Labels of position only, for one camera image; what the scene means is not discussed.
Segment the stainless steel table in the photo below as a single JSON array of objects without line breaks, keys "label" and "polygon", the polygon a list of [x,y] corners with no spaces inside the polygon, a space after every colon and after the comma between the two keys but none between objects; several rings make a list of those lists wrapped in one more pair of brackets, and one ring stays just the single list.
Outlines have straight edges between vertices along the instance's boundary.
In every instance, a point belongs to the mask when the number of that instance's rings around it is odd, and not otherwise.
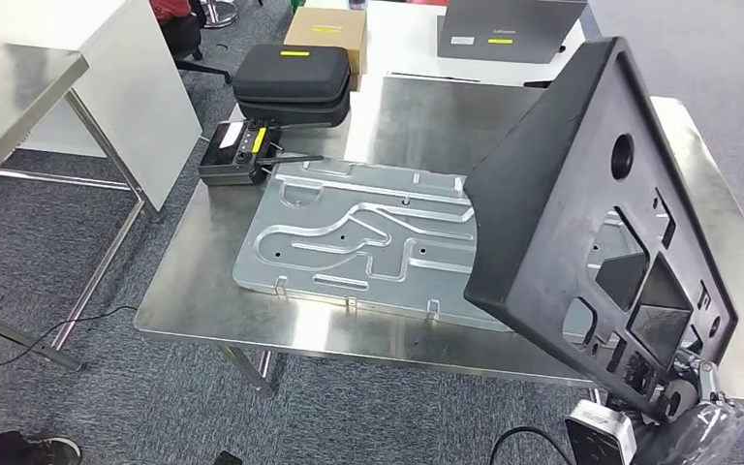
[{"label": "stainless steel table", "polygon": [[[540,91],[364,77],[351,119],[330,130],[289,131],[287,150],[368,163],[467,173]],[[741,322],[723,366],[744,397],[744,218],[682,104],[656,99]],[[199,184],[136,315],[153,335],[224,348],[265,395],[269,352],[256,369],[238,349],[375,360],[571,386],[591,383],[512,332],[411,319],[256,294],[232,279],[258,188]]]},{"label": "stainless steel table", "polygon": [[[77,319],[80,316],[139,213],[144,209],[154,219],[157,219],[159,215],[158,210],[146,197],[104,131],[90,114],[76,90],[73,89],[73,84],[87,69],[87,62],[77,51],[0,45],[0,165],[53,105],[64,98],[107,157],[121,171],[125,182],[18,170],[0,170],[0,176],[127,191],[134,194],[137,199],[133,210],[102,256],[75,307],[70,311],[68,320]],[[64,366],[79,368],[78,360],[60,352],[74,324],[69,322],[62,325],[50,347],[40,345],[33,350]],[[36,339],[4,322],[0,322],[0,336],[25,347],[30,347]]]}]

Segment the cardboard box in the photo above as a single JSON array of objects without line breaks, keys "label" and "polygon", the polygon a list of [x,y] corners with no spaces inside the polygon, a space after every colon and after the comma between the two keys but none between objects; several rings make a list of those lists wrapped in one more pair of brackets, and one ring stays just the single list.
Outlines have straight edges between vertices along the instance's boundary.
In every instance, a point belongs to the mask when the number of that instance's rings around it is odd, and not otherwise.
[{"label": "cardboard box", "polygon": [[284,45],[343,47],[349,52],[352,74],[361,75],[366,62],[366,12],[298,8]]}]

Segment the red object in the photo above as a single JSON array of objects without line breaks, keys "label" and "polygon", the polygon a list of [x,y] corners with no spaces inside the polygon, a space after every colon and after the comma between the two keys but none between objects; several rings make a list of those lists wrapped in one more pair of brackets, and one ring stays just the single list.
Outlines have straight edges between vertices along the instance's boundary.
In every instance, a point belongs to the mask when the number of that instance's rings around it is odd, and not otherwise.
[{"label": "red object", "polygon": [[188,0],[149,0],[152,13],[159,24],[164,24],[174,17],[184,17],[192,12]]},{"label": "red object", "polygon": [[407,0],[406,3],[412,3],[414,5],[440,5],[445,7],[448,0]]}]

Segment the aluminum plate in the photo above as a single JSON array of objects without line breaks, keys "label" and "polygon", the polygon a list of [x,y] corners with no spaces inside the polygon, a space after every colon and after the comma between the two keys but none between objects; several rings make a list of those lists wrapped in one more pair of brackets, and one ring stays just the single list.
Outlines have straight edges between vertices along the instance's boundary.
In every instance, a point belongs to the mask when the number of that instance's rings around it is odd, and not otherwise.
[{"label": "aluminum plate", "polygon": [[463,298],[477,236],[464,180],[333,159],[281,165],[232,277],[261,293],[508,330]]}]

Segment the black plastic frame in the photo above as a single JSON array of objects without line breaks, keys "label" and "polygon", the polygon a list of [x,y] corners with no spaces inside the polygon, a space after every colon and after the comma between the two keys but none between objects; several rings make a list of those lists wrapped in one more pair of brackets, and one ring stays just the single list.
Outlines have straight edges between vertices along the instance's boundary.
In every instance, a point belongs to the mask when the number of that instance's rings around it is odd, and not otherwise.
[{"label": "black plastic frame", "polygon": [[[628,164],[612,162],[613,146],[624,134],[634,143],[634,156]],[[634,307],[623,311],[586,272],[593,238],[611,206],[625,212],[643,245],[649,258],[646,275],[662,257],[676,277],[675,289],[682,296],[649,303],[688,304],[692,313],[682,333],[693,326],[702,336],[703,358],[717,362],[723,356],[737,316],[622,38],[582,45],[476,167],[464,190],[478,221],[478,250],[465,297],[632,407],[664,418],[674,375],[665,357],[660,361],[629,331],[643,283]],[[654,214],[657,192],[674,225],[668,247],[661,241],[665,226]],[[701,289],[710,303],[698,309]],[[561,333],[576,297],[597,314],[592,342],[585,347]],[[714,322],[718,330],[705,337]],[[656,318],[653,323],[671,320]],[[666,333],[676,334],[679,328],[670,329]],[[624,343],[616,369],[609,371],[615,365],[610,363],[613,351],[592,348],[608,344],[612,334]],[[657,386],[666,387],[661,395],[654,395]]]}]

